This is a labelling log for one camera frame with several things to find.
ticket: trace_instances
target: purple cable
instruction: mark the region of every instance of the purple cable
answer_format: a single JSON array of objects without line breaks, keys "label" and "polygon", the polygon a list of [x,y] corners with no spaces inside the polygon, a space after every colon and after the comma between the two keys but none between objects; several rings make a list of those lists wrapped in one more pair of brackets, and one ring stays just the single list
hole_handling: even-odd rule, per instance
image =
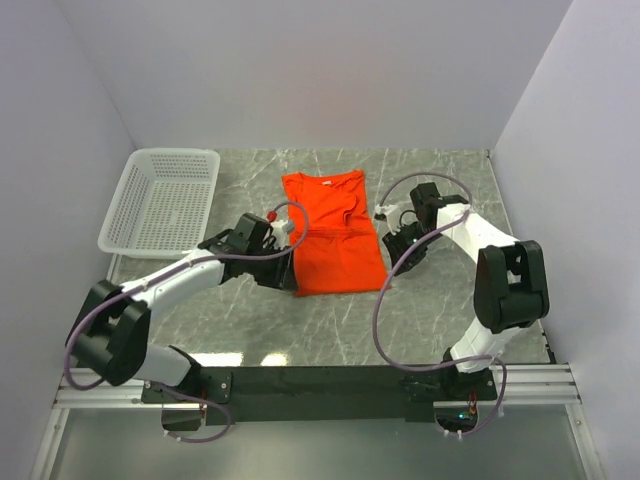
[{"label": "purple cable", "polygon": [[486,416],[486,418],[484,418],[482,420],[482,422],[480,422],[478,425],[476,425],[473,428],[473,430],[469,430],[468,432],[462,433],[462,436],[468,436],[468,435],[472,435],[472,434],[478,432],[480,429],[482,429],[487,423],[489,423],[489,421],[498,412],[498,409],[500,408],[500,405],[502,404],[502,400],[504,399],[504,393],[505,393],[505,389],[506,389],[506,386],[507,386],[507,366],[505,365],[505,363],[502,360],[500,360],[499,358],[497,358],[497,357],[494,358],[491,355],[477,355],[477,356],[472,356],[472,357],[458,358],[457,360],[451,360],[451,361],[448,361],[448,362],[442,362],[442,363],[439,363],[437,365],[427,365],[427,366],[404,365],[404,364],[392,359],[391,357],[389,357],[389,355],[387,355],[387,353],[382,348],[382,345],[380,344],[380,338],[379,338],[379,335],[378,335],[378,316],[380,315],[380,306],[382,305],[382,299],[384,298],[384,294],[386,293],[387,289],[389,288],[389,285],[391,285],[391,281],[393,280],[393,277],[396,274],[396,272],[400,269],[400,267],[402,267],[402,264],[405,262],[405,260],[417,248],[420,247],[420,245],[422,245],[423,243],[429,241],[430,239],[432,239],[436,235],[441,234],[445,230],[448,230],[449,228],[455,227],[456,225],[459,225],[462,222],[464,222],[469,217],[469,213],[470,213],[470,210],[471,210],[471,205],[472,205],[472,202],[473,202],[473,196],[471,195],[471,191],[467,188],[467,186],[464,185],[459,180],[457,180],[457,179],[455,179],[455,178],[453,178],[453,177],[451,177],[449,175],[445,175],[443,173],[435,173],[435,172],[417,172],[417,173],[412,173],[410,175],[405,175],[404,177],[400,178],[393,185],[391,185],[391,187],[389,187],[389,189],[384,193],[384,195],[382,196],[382,199],[380,200],[380,206],[382,206],[382,204],[387,199],[387,197],[389,196],[391,191],[396,186],[398,186],[398,184],[400,184],[401,182],[407,180],[408,178],[413,178],[413,177],[420,176],[420,175],[427,175],[427,176],[445,178],[445,179],[449,180],[451,183],[454,183],[454,184],[458,185],[464,191],[464,193],[467,195],[467,200],[469,202],[469,208],[467,210],[465,210],[465,212],[460,216],[460,218],[454,220],[451,223],[448,223],[447,225],[444,225],[442,227],[436,228],[435,230],[427,233],[424,237],[422,237],[416,243],[411,245],[411,247],[409,247],[409,249],[407,249],[407,251],[404,252],[404,254],[398,259],[398,262],[393,266],[393,268],[389,272],[389,275],[387,275],[387,278],[386,278],[384,284],[382,285],[382,288],[380,289],[380,293],[378,295],[378,298],[376,299],[376,304],[373,307],[373,318],[372,318],[372,322],[371,322],[371,331],[372,331],[372,334],[373,334],[373,343],[375,344],[376,350],[378,351],[380,356],[389,365],[391,365],[393,367],[396,367],[399,370],[403,370],[405,372],[413,372],[413,373],[433,372],[433,371],[436,371],[436,370],[440,370],[442,368],[448,368],[448,367],[452,367],[454,365],[458,365],[459,363],[464,363],[464,362],[469,362],[469,361],[477,361],[477,360],[493,360],[496,363],[498,363],[502,367],[502,386],[500,388],[500,392],[498,393],[498,398],[496,400],[496,403],[493,406],[493,408],[491,409],[491,411],[489,412],[489,414]]},{"label": "purple cable", "polygon": [[[111,305],[118,303],[121,300],[124,300],[126,298],[130,298],[134,295],[137,295],[138,293],[142,292],[145,288],[149,288],[149,287],[153,287],[154,285],[157,285],[159,283],[164,282],[165,280],[173,277],[174,275],[182,272],[183,270],[186,270],[188,268],[191,268],[193,265],[197,265],[200,263],[205,263],[205,262],[211,262],[213,260],[252,260],[252,261],[265,261],[265,260],[273,260],[275,258],[279,258],[279,257],[283,257],[285,255],[288,255],[289,252],[291,252],[292,250],[295,250],[296,248],[298,248],[300,246],[300,244],[304,241],[304,239],[307,236],[307,232],[309,231],[309,214],[307,213],[307,211],[305,210],[305,208],[297,202],[282,202],[279,205],[277,205],[273,210],[274,211],[278,211],[280,208],[284,207],[285,205],[293,205],[294,207],[299,208],[302,211],[302,215],[304,216],[304,229],[302,231],[302,235],[300,236],[300,238],[298,239],[298,241],[293,244],[291,247],[278,252],[278,253],[273,253],[271,255],[234,255],[234,254],[219,254],[219,255],[208,255],[206,257],[200,257],[197,258],[195,260],[193,260],[192,262],[184,262],[184,263],[180,263],[178,265],[176,265],[174,268],[172,268],[171,270],[166,271],[165,273],[163,273],[162,275],[158,275],[157,277],[155,277],[154,279],[150,280],[149,283],[145,286],[145,285],[139,285],[137,287],[134,287],[130,290],[127,290],[126,292],[122,292],[118,295],[116,295],[115,297],[107,300],[106,302],[101,303],[100,305],[98,305],[96,308],[94,308],[93,310],[91,310],[81,321],[80,323],[78,323],[78,326],[73,330],[73,332],[71,333],[71,335],[69,336],[69,341],[67,342],[67,348],[65,350],[65,355],[64,355],[64,378],[67,380],[67,383],[75,388],[76,390],[91,390],[92,388],[97,387],[98,385],[100,385],[104,379],[100,379],[100,380],[96,380],[93,383],[90,383],[88,385],[82,385],[80,383],[77,383],[72,374],[71,374],[71,352],[73,352],[73,348],[75,347],[75,344],[78,340],[78,337],[80,337],[80,335],[88,328],[89,324],[96,318],[96,316],[98,314],[100,314],[101,312],[103,312],[105,309],[109,308]],[[217,408],[218,410],[221,410],[226,416],[227,416],[227,425],[222,429],[222,431],[220,431],[218,434],[213,435],[212,437],[207,437],[207,438],[203,438],[203,439],[183,439],[185,442],[189,442],[189,443],[203,443],[203,442],[208,442],[211,440],[215,440],[217,438],[220,438],[222,435],[224,435],[229,428],[231,428],[231,414],[229,413],[229,411],[223,407],[222,405],[219,405],[215,402],[212,402],[210,400],[203,400],[203,399],[198,399],[196,397],[190,397],[188,395],[183,395],[179,392],[177,392],[176,390],[172,389],[171,387],[168,387],[170,390],[172,390],[172,394],[177,393],[178,395],[180,395],[180,397],[183,397],[183,399],[185,400],[189,400],[189,401],[194,401],[194,402],[199,402],[199,403],[206,403],[207,405],[210,405],[214,408]]]}]

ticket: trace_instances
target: purple hose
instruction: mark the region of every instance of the purple hose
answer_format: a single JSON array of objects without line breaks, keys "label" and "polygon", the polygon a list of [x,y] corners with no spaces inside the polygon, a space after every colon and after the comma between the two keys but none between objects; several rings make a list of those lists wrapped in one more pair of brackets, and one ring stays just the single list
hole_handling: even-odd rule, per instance
[{"label": "purple hose", "polygon": [[477,360],[493,360],[496,363],[498,363],[502,367],[502,387],[500,388],[500,392],[498,393],[498,398],[496,400],[496,404],[493,406],[493,408],[489,412],[489,415],[487,415],[487,417],[482,422],[480,422],[478,425],[476,425],[473,428],[473,430],[470,430],[470,431],[465,432],[465,433],[462,434],[462,436],[468,436],[468,435],[472,435],[472,434],[478,432],[480,429],[482,429],[495,416],[495,414],[497,413],[498,409],[500,408],[500,405],[502,404],[502,400],[504,399],[504,393],[505,393],[505,389],[506,389],[506,385],[507,385],[507,366],[504,364],[504,362],[502,360],[500,360],[499,358],[493,358],[491,355],[478,355],[478,356],[473,356],[473,357],[459,358],[457,360],[451,360],[451,361],[448,361],[448,362],[442,362],[442,363],[439,363],[437,365],[427,365],[427,366],[404,365],[404,364],[392,359],[391,357],[389,357],[389,355],[387,355],[387,353],[382,348],[382,345],[380,344],[380,338],[379,338],[379,335],[378,335],[378,316],[380,315],[380,306],[382,305],[382,299],[384,298],[384,294],[386,293],[387,289],[389,288],[389,285],[391,285],[391,281],[393,280],[393,277],[396,274],[396,272],[400,269],[400,267],[402,267],[402,264],[405,262],[405,260],[417,248],[420,247],[420,245],[422,245],[423,243],[429,241],[430,239],[432,239],[436,235],[441,234],[445,230],[448,230],[449,228],[455,227],[456,225],[459,225],[462,222],[464,222],[469,217],[469,213],[470,213],[470,210],[471,210],[471,205],[472,205],[472,202],[473,202],[473,196],[471,195],[471,191],[467,188],[467,186],[464,185],[459,180],[456,180],[455,178],[453,178],[453,177],[451,177],[449,175],[445,175],[443,173],[434,173],[434,172],[417,172],[417,173],[412,173],[410,175],[406,175],[406,176],[400,178],[393,185],[391,185],[391,187],[389,187],[389,189],[384,193],[384,195],[382,196],[382,199],[380,200],[380,206],[382,206],[382,204],[387,199],[387,197],[389,196],[391,191],[396,186],[398,186],[398,184],[400,184],[401,182],[407,180],[408,178],[413,178],[413,177],[420,176],[420,175],[428,175],[428,176],[445,178],[445,179],[449,180],[450,182],[455,183],[456,185],[458,185],[464,191],[464,193],[467,195],[467,200],[469,201],[469,208],[467,210],[465,210],[465,212],[457,220],[454,220],[453,222],[448,223],[447,225],[444,225],[444,226],[442,226],[440,228],[436,228],[435,230],[433,230],[433,231],[429,232],[428,234],[426,234],[424,237],[422,237],[416,243],[411,245],[411,247],[409,247],[409,249],[406,252],[404,252],[404,254],[398,259],[398,262],[393,266],[393,268],[389,272],[389,275],[387,275],[387,278],[384,281],[384,284],[382,285],[382,288],[380,289],[380,293],[378,295],[378,298],[376,299],[375,306],[373,307],[373,318],[372,318],[372,322],[371,322],[371,332],[372,332],[372,335],[373,335],[373,343],[375,344],[376,350],[378,351],[380,356],[389,365],[391,365],[393,367],[396,367],[399,370],[403,370],[405,372],[413,372],[413,373],[433,372],[435,370],[440,370],[442,368],[447,368],[447,367],[451,367],[451,366],[454,366],[454,365],[458,365],[459,363],[464,363],[464,362],[469,362],[469,361],[477,361]]},{"label": "purple hose", "polygon": [[[302,215],[304,216],[304,229],[302,231],[302,235],[300,236],[298,241],[295,244],[293,244],[291,247],[289,247],[289,248],[287,248],[287,249],[285,249],[285,250],[283,250],[281,252],[273,253],[271,255],[255,255],[255,256],[253,256],[253,255],[219,254],[219,255],[208,255],[206,257],[200,257],[200,258],[197,258],[197,259],[193,260],[191,263],[189,263],[189,262],[180,263],[180,264],[176,265],[174,268],[166,271],[162,275],[158,275],[154,279],[150,280],[149,283],[146,286],[139,285],[139,286],[134,287],[134,288],[132,288],[130,290],[127,290],[126,292],[122,292],[122,293],[116,295],[115,297],[107,300],[106,302],[101,303],[96,308],[91,310],[80,321],[80,323],[78,323],[78,326],[73,330],[73,332],[69,336],[69,341],[67,342],[67,348],[66,348],[65,354],[64,354],[64,378],[67,380],[67,383],[69,383],[69,385],[72,386],[73,388],[75,388],[76,390],[91,390],[92,388],[97,387],[98,385],[100,385],[104,381],[104,379],[101,378],[100,380],[97,380],[97,381],[95,381],[95,382],[93,382],[91,384],[88,384],[88,385],[82,385],[80,383],[77,383],[74,380],[73,375],[71,374],[71,353],[73,352],[73,348],[75,347],[75,344],[76,344],[76,342],[78,340],[78,337],[89,327],[89,324],[96,318],[96,316],[98,316],[105,309],[109,308],[111,305],[113,305],[115,303],[118,303],[119,301],[124,300],[126,298],[130,298],[130,297],[132,297],[134,295],[137,295],[138,293],[142,292],[145,288],[153,287],[154,285],[162,283],[165,280],[173,277],[174,275],[182,272],[183,270],[191,268],[191,266],[197,265],[199,263],[211,262],[213,260],[252,260],[252,261],[273,260],[275,258],[279,258],[279,257],[283,257],[285,255],[288,255],[292,250],[295,250],[296,248],[298,248],[300,246],[300,244],[306,238],[307,232],[309,231],[309,215],[308,215],[307,211],[305,210],[305,208],[301,204],[299,204],[297,202],[282,202],[279,205],[277,205],[273,210],[274,211],[278,211],[280,208],[284,207],[285,205],[293,205],[294,207],[298,207],[302,211]],[[183,395],[183,394],[177,392],[176,390],[172,389],[171,387],[168,387],[166,385],[165,385],[165,387],[167,387],[169,390],[171,390],[171,394],[172,395],[173,394],[178,394],[179,397],[177,397],[177,398],[182,398],[184,400],[189,400],[189,401],[194,401],[194,402],[199,402],[199,403],[206,403],[207,405],[210,405],[210,406],[212,406],[214,408],[217,408],[218,410],[221,410],[227,417],[226,426],[218,434],[213,435],[212,437],[207,437],[207,438],[203,438],[203,439],[186,439],[185,438],[185,439],[183,439],[185,442],[203,443],[203,442],[208,442],[208,441],[211,441],[211,440],[215,440],[216,438],[220,438],[222,435],[224,435],[229,430],[229,428],[231,428],[231,414],[222,405],[219,405],[219,404],[217,404],[215,402],[212,402],[210,400],[203,400],[203,399],[198,399],[196,397],[190,397],[188,395]]]}]

